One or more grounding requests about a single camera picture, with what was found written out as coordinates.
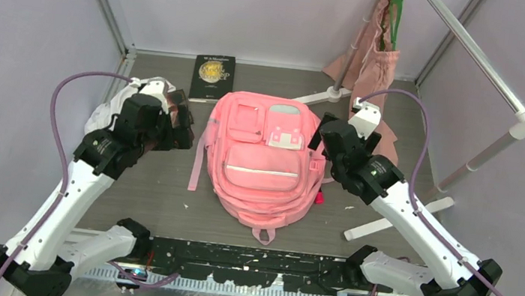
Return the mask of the pink student backpack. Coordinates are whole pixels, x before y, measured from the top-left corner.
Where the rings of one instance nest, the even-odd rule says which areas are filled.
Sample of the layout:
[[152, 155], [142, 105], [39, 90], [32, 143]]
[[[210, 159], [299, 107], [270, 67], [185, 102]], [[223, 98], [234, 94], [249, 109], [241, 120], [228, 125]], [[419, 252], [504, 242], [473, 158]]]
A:
[[302, 219], [325, 180], [323, 147], [310, 148], [320, 119], [284, 97], [225, 94], [199, 137], [189, 190], [206, 167], [222, 207], [262, 245]]

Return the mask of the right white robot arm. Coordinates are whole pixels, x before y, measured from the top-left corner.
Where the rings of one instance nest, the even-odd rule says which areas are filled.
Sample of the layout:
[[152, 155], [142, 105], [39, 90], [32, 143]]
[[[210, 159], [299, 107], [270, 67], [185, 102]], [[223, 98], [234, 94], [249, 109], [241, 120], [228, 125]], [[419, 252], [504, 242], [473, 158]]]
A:
[[354, 126], [326, 114], [310, 142], [312, 149], [320, 145], [336, 182], [386, 218], [424, 262], [410, 264], [365, 245], [346, 261], [353, 288], [378, 285], [407, 296], [491, 294], [502, 268], [461, 246], [416, 199], [403, 173], [385, 156], [369, 152]]

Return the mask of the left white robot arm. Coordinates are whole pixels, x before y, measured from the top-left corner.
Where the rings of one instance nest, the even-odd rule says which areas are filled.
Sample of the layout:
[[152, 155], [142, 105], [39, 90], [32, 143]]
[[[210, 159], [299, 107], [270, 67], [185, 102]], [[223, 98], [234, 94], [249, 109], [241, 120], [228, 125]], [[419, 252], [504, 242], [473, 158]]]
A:
[[106, 126], [86, 134], [54, 193], [17, 235], [0, 244], [0, 277], [25, 296], [62, 296], [71, 281], [106, 262], [144, 261], [150, 232], [129, 217], [92, 238], [66, 245], [66, 237], [96, 198], [149, 151], [190, 149], [189, 106], [143, 93], [124, 100]]

